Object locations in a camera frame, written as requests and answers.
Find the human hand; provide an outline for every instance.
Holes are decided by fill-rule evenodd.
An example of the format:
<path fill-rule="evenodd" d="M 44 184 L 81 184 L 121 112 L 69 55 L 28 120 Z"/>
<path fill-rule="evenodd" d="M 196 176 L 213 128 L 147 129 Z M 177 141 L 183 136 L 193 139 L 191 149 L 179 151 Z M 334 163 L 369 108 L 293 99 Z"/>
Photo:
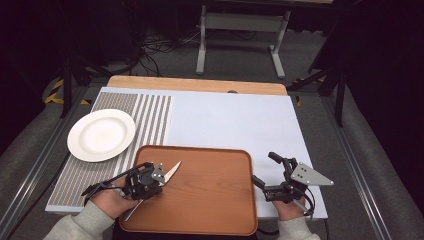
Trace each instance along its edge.
<path fill-rule="evenodd" d="M 124 187 L 125 177 L 118 178 L 112 184 L 117 187 Z M 139 201 L 132 200 L 131 198 L 122 197 L 113 189 L 102 190 L 91 197 L 90 200 L 112 219 L 121 216 L 122 213 L 139 203 Z"/>
<path fill-rule="evenodd" d="M 304 197 L 300 199 L 300 203 L 305 205 Z M 294 203 L 293 201 L 289 203 L 284 203 L 283 201 L 273 201 L 272 204 L 274 204 L 275 208 L 278 211 L 278 218 L 280 219 L 280 221 L 289 221 L 295 218 L 302 217 L 304 214 L 303 209 L 297 206 L 296 203 Z"/>

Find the white plate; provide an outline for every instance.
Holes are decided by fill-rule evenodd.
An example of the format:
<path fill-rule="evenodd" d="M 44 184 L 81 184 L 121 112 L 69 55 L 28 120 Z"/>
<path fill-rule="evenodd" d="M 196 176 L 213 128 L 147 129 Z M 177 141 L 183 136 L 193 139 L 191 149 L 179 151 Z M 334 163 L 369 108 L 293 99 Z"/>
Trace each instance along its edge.
<path fill-rule="evenodd" d="M 75 123 L 68 135 L 68 148 L 78 159 L 100 162 L 124 151 L 134 135 L 135 123 L 130 115 L 116 109 L 104 109 Z"/>

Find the striped placemat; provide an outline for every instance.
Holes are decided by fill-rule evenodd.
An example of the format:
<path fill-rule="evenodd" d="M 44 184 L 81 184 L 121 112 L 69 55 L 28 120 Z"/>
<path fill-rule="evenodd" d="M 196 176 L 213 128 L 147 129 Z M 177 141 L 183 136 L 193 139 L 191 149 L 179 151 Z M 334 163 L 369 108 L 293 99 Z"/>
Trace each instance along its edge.
<path fill-rule="evenodd" d="M 92 112 L 118 109 L 133 117 L 133 142 L 118 156 L 97 163 L 71 155 L 46 206 L 48 212 L 78 212 L 84 205 L 81 193 L 91 184 L 108 180 L 133 166 L 137 150 L 144 145 L 163 145 L 171 112 L 171 96 L 100 92 Z"/>

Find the tray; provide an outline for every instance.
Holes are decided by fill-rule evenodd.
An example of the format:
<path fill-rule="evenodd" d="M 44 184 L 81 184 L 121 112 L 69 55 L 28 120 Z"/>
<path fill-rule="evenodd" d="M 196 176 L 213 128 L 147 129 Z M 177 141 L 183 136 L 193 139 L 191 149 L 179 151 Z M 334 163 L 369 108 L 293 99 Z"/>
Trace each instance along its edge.
<path fill-rule="evenodd" d="M 180 160 L 162 193 L 143 202 L 128 221 L 120 218 L 122 229 L 241 236 L 256 231 L 252 164 L 246 151 L 144 146 L 134 164 L 163 163 L 166 173 Z"/>

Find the gray sleeve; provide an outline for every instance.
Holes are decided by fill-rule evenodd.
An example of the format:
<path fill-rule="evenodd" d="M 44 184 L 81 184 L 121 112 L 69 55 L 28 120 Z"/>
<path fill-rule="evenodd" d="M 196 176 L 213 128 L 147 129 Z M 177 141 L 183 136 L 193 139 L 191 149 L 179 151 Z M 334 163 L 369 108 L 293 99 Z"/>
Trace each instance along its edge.
<path fill-rule="evenodd" d="M 60 219 L 44 239 L 102 239 L 103 231 L 114 222 L 94 203 L 88 201 L 77 216 L 67 215 Z"/>
<path fill-rule="evenodd" d="M 295 218 L 290 221 L 278 221 L 280 236 L 277 240 L 320 240 L 319 236 L 312 234 L 306 225 L 305 217 Z"/>

